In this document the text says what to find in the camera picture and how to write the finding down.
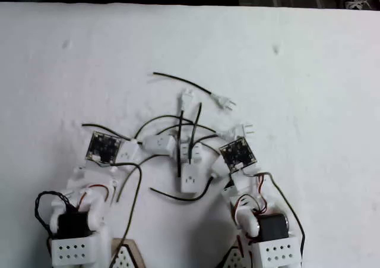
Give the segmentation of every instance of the white surface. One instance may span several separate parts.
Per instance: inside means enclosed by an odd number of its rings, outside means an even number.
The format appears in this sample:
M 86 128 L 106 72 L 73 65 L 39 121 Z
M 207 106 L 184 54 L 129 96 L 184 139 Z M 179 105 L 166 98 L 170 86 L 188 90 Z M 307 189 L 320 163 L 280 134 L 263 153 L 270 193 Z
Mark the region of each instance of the white surface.
M 34 199 L 64 187 L 83 161 L 91 131 L 81 122 L 133 135 L 145 120 L 176 112 L 187 86 L 153 71 L 237 103 L 220 112 L 197 92 L 200 123 L 254 124 L 252 149 L 304 224 L 305 268 L 378 265 L 380 13 L 1 4 L 0 21 L 0 266 L 48 266 Z M 213 267 L 235 237 L 219 195 L 225 181 L 199 202 L 177 204 L 148 190 L 176 192 L 173 162 L 149 162 L 129 234 L 147 267 Z M 137 177 L 118 206 L 117 236 Z

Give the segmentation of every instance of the black wire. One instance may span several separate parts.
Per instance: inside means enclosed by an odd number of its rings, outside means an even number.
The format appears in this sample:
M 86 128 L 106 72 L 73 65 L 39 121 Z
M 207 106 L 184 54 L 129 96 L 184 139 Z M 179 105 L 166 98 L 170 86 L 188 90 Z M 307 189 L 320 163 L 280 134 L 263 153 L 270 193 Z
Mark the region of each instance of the black wire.
M 63 195 L 62 193 L 60 193 L 60 192 L 56 192 L 56 191 L 43 191 L 43 192 L 41 192 L 41 193 L 38 194 L 38 196 L 36 198 L 36 201 L 35 201 L 35 205 L 34 205 L 34 216 L 41 223 L 41 225 L 45 228 L 45 230 L 49 234 L 49 238 L 53 238 L 53 232 L 51 231 L 50 226 L 46 222 L 43 221 L 43 219 L 40 217 L 40 213 L 38 211 L 38 208 L 40 206 L 40 199 L 44 195 L 53 195 L 53 196 L 59 197 L 64 202 L 64 204 L 66 205 L 66 212 L 77 212 L 78 210 L 77 210 L 76 207 L 74 207 L 70 203 L 69 199 L 65 195 Z
M 140 132 L 143 130 L 144 127 L 146 127 L 149 123 L 151 123 L 152 121 L 155 121 L 157 119 L 160 119 L 160 118 L 177 118 L 179 119 L 179 116 L 176 116 L 176 115 L 160 115 L 160 116 L 157 116 L 155 118 L 152 118 L 152 119 L 149 119 L 145 124 L 143 124 L 140 129 L 137 131 L 137 133 L 135 134 L 135 139 L 138 137 L 138 135 L 140 134 Z M 184 121 L 187 121 L 187 122 L 191 122 L 192 121 L 190 119 L 186 119 L 186 118 L 183 118 Z
M 177 201 L 198 201 L 199 199 L 201 199 L 205 195 L 205 193 L 207 192 L 207 190 L 208 190 L 208 188 L 209 188 L 209 186 L 210 186 L 210 184 L 211 184 L 211 182 L 212 182 L 213 179 L 214 179 L 213 177 L 210 177 L 210 179 L 208 179 L 208 181 L 206 183 L 206 187 L 204 188 L 202 194 L 200 194 L 198 197 L 195 197 L 195 198 L 180 198 L 180 197 L 171 196 L 169 194 L 163 193 L 163 192 L 161 192 L 159 190 L 156 190 L 154 188 L 149 188 L 149 189 L 151 189 L 152 191 L 154 191 L 156 193 L 164 195 L 166 197 L 173 198 L 173 199 L 175 199 Z
M 104 126 L 102 126 L 102 125 L 100 125 L 100 124 L 82 124 L 82 126 L 83 126 L 83 127 L 99 127 L 99 128 L 101 128 L 101 129 L 103 129 L 103 130 L 108 131 L 109 133 L 112 133 L 112 134 L 116 135 L 117 137 L 120 137 L 120 138 L 122 138 L 122 139 L 125 139 L 126 141 L 131 141 L 131 139 L 130 139 L 129 137 L 124 136 L 124 135 L 122 135 L 122 134 L 120 134 L 120 133 L 117 133 L 116 131 L 111 130 L 111 129 L 108 128 L 108 127 L 104 127 Z
M 195 118 L 194 126 L 191 132 L 190 143 L 189 143 L 189 152 L 188 152 L 189 163 L 191 163 L 192 147 L 194 146 L 194 137 L 195 137 L 195 132 L 197 130 L 198 121 L 201 116 L 201 111 L 202 111 L 202 103 L 199 103 L 198 113 L 197 113 L 197 117 Z
M 152 159 L 152 158 L 155 158 L 155 157 L 160 157 L 160 156 L 169 156 L 169 155 L 161 155 L 161 154 L 156 154 L 156 155 L 152 155 L 152 156 L 149 156 L 147 158 L 145 158 L 143 161 L 141 161 L 138 165 L 141 166 L 143 163 L 145 163 L 146 161 Z M 125 178 L 123 184 L 121 185 L 120 187 L 120 191 L 119 191 L 119 194 L 118 194 L 118 197 L 116 198 L 116 202 L 118 203 L 119 200 L 120 200 L 120 197 L 121 197 L 121 194 L 123 192 L 123 189 L 124 189 L 124 186 L 126 184 L 126 182 L 128 181 L 129 177 L 132 175 L 132 173 L 137 169 L 137 167 L 135 167 L 129 174 L 128 176 Z
M 137 195 L 138 195 L 138 191 L 140 190 L 141 179 L 143 178 L 143 172 L 141 170 L 141 167 L 138 164 L 136 164 L 136 163 L 123 162 L 123 163 L 114 163 L 114 164 L 112 164 L 112 166 L 125 166 L 125 165 L 135 166 L 138 169 L 139 173 L 140 173 L 140 177 L 138 179 L 136 193 L 135 193 L 135 197 L 133 199 L 133 203 L 132 203 L 132 207 L 131 207 L 131 212 L 129 214 L 129 220 L 128 220 L 128 224 L 126 226 L 126 230 L 125 230 L 124 235 L 121 238 L 120 243 L 119 243 L 119 245 L 118 245 L 118 247 L 117 247 L 117 249 L 115 251 L 115 255 L 113 256 L 113 259 L 112 259 L 112 261 L 111 261 L 111 263 L 109 265 L 109 268 L 112 268 L 113 262 L 117 258 L 118 254 L 119 254 L 119 250 L 120 250 L 121 246 L 123 245 L 123 243 L 125 241 L 125 238 L 126 238 L 126 235 L 127 235 L 128 231 L 129 231 L 129 227 L 131 226 L 133 212 L 134 212 L 135 205 L 136 205 L 136 200 L 137 200 Z
M 215 148 L 213 148 L 213 147 L 211 147 L 210 145 L 208 145 L 208 144 L 205 144 L 205 143 L 203 143 L 203 142 L 200 142 L 203 146 L 205 146 L 205 147 L 207 147 L 207 148 L 209 148 L 209 149 L 211 149 L 213 152 L 215 152 L 217 155 L 220 155 L 220 153 L 218 152 L 218 150 L 216 150 Z
M 201 141 L 206 140 L 206 139 L 214 138 L 214 137 L 218 137 L 218 135 L 212 134 L 212 135 L 203 136 L 200 139 L 196 140 L 192 146 L 194 147 L 198 142 L 201 142 Z
M 192 81 L 189 81 L 189 80 L 186 80 L 186 79 L 183 79 L 183 78 L 179 78 L 179 77 L 176 77 L 176 76 L 172 76 L 172 75 L 168 75 L 168 74 L 164 74 L 164 73 L 159 73 L 159 72 L 153 72 L 154 75 L 160 75 L 160 76 L 164 76 L 164 77 L 168 77 L 168 78 L 172 78 L 172 79 L 175 79 L 175 80 L 178 80 L 178 81 L 182 81 L 182 82 L 185 82 L 185 83 L 188 83 L 190 85 L 193 85 L 194 87 L 197 87 L 198 89 L 204 91 L 205 93 L 207 94 L 211 94 L 211 92 L 203 87 L 201 87 L 200 85 L 198 84 L 195 84 L 194 82 Z
M 188 124 L 182 124 L 182 126 L 185 126 L 185 125 L 194 125 L 193 122 L 189 122 Z M 156 135 L 160 135 L 161 133 L 167 131 L 167 130 L 171 130 L 172 128 L 175 128 L 175 127 L 178 127 L 178 124 L 175 124 L 175 125 L 171 125 L 167 128 L 164 128 L 163 130 L 159 131 L 156 133 Z M 212 133 L 216 132 L 215 130 L 213 130 L 212 128 L 209 128 L 209 127 L 205 127 L 204 125 L 201 125 L 201 124 L 198 124 L 198 127 L 201 127 L 201 128 L 204 128 L 205 130 L 210 130 Z
M 266 176 L 269 176 L 270 179 L 271 179 L 271 182 L 273 184 L 273 186 L 275 186 L 275 188 L 277 189 L 277 191 L 280 193 L 280 195 L 282 196 L 282 198 L 284 199 L 285 203 L 287 204 L 287 206 L 289 207 L 289 209 L 292 211 L 293 213 L 293 216 L 294 218 L 296 219 L 297 221 L 297 224 L 299 226 L 299 229 L 301 230 L 301 234 L 302 234 L 302 240 L 301 240 L 301 246 L 300 246 L 300 250 L 301 250 L 301 256 L 303 256 L 303 247 L 305 246 L 305 231 L 303 230 L 303 227 L 301 225 L 301 221 L 299 220 L 298 218 L 298 215 L 296 214 L 295 210 L 292 208 L 292 206 L 290 205 L 289 201 L 286 199 L 284 193 L 282 192 L 282 190 L 280 189 L 280 187 L 276 184 L 276 182 L 274 181 L 273 179 L 273 176 L 271 173 L 269 172 L 261 172 L 261 173 L 257 173 L 257 174 L 254 174 L 254 175 L 248 175 L 248 176 L 252 176 L 252 177 L 256 177 L 256 176 L 263 176 L 263 175 L 266 175 Z
M 183 111 L 179 115 L 178 133 L 177 133 L 177 177 L 181 177 L 181 131 L 182 131 Z

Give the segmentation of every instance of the circuit board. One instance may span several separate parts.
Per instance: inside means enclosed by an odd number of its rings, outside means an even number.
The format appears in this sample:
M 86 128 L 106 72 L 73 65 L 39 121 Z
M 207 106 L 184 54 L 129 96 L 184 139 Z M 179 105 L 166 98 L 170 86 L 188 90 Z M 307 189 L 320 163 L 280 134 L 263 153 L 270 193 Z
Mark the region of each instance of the circuit board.
M 85 158 L 100 163 L 115 163 L 121 144 L 120 138 L 94 131 Z
M 219 150 L 231 173 L 257 162 L 244 137 L 220 147 Z

